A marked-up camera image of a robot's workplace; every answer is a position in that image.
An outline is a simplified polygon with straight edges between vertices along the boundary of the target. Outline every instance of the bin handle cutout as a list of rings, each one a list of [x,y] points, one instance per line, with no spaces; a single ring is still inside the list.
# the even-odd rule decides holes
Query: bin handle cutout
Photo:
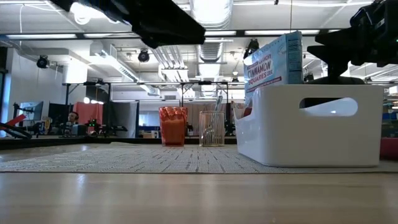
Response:
[[[358,111],[358,103],[352,98],[304,98],[299,106],[309,116],[347,117]]]

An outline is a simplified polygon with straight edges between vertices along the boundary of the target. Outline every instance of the red object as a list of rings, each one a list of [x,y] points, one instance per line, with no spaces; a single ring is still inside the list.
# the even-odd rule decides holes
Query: red object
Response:
[[[159,108],[163,146],[184,146],[188,110],[182,107]]]
[[[382,138],[380,158],[398,160],[398,138]]]
[[[17,123],[20,123],[21,121],[23,121],[26,118],[25,115],[21,114],[18,117],[8,121],[6,124],[10,125],[10,126],[15,126]]]
[[[97,124],[102,124],[103,105],[92,103],[75,103],[73,111],[79,114],[79,124],[86,124],[89,120],[96,119]]]
[[[244,109],[243,118],[244,118],[245,116],[249,116],[250,114],[251,114],[251,108],[246,108],[246,109]]]

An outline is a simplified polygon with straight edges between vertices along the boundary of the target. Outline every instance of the clear glass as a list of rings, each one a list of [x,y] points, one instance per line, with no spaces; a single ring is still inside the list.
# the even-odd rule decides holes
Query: clear glass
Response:
[[[199,145],[224,146],[224,111],[201,111],[199,115]]]

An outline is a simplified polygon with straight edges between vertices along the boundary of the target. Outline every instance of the woven placemat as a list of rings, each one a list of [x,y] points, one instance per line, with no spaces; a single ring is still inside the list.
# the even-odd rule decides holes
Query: woven placemat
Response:
[[[398,172],[398,162],[369,168],[281,168],[262,165],[238,153],[236,146],[162,147],[110,144],[0,163],[0,172],[66,172],[129,174],[322,174]]]

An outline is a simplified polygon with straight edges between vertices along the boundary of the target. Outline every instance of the desk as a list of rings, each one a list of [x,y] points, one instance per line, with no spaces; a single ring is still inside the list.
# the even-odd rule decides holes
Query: desk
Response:
[[[398,223],[396,174],[0,174],[0,198],[14,224]]]

